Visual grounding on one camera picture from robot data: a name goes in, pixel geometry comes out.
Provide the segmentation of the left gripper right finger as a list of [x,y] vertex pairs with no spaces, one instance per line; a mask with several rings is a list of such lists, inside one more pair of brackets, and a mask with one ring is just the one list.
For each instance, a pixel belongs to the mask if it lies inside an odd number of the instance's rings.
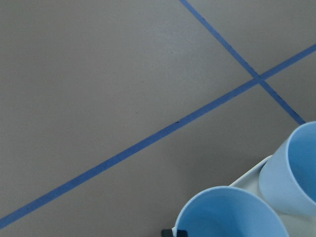
[[186,230],[177,230],[177,237],[188,237],[188,232]]

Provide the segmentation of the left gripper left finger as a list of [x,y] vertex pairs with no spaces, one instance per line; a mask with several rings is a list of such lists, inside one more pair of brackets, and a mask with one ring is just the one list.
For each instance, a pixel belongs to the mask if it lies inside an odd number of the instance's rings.
[[160,234],[161,237],[172,237],[172,229],[163,229]]

